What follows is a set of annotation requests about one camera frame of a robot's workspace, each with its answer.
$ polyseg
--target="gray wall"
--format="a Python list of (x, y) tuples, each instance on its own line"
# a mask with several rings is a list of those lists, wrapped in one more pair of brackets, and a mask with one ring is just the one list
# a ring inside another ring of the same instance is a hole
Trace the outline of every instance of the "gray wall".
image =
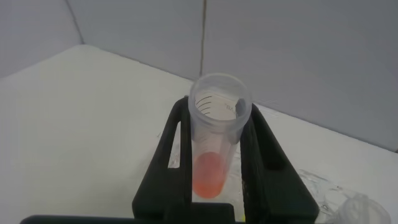
[(69, 0), (86, 44), (198, 78), (203, 1)]
[(77, 44), (64, 0), (0, 1), (0, 78)]
[(398, 148), (398, 2), (207, 2), (204, 73), (275, 110)]

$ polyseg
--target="transparent plastic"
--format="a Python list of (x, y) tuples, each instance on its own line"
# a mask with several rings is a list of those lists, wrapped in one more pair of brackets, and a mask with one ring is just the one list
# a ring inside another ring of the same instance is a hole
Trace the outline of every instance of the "transparent plastic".
[(305, 170), (298, 174), (320, 208), (315, 223), (391, 224), (388, 212), (367, 195), (344, 189)]
[(197, 80), (190, 92), (193, 191), (203, 198), (220, 194), (251, 112), (246, 86), (231, 75), (215, 73)]

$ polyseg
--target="white countertop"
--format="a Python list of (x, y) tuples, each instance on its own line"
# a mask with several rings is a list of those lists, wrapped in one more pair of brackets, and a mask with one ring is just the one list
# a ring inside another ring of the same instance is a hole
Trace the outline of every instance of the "white countertop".
[[(0, 222), (132, 217), (143, 167), (191, 84), (87, 45), (0, 79)], [(369, 195), (398, 223), (398, 154), (260, 110), (296, 169)]]

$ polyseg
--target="white surface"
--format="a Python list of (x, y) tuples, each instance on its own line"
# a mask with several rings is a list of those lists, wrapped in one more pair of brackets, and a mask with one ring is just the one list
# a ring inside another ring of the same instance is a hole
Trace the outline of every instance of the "white surface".
[[(0, 79), (0, 222), (132, 217), (157, 136), (191, 84), (87, 45)], [(398, 154), (261, 110), (296, 169), (368, 194), (398, 223)]]
[(270, 108), (398, 149), (396, 0), (214, 0), (206, 12), (203, 73), (237, 76)]
[(199, 77), (203, 1), (69, 3), (84, 43), (181, 77)]
[(0, 1), (0, 77), (78, 44), (65, 0)]

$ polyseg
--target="red liquid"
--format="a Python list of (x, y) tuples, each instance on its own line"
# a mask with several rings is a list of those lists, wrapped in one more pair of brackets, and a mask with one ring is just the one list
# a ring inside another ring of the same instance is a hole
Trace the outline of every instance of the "red liquid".
[(225, 179), (225, 166), (218, 153), (205, 152), (195, 159), (192, 188), (197, 195), (203, 198), (213, 198), (219, 195)]

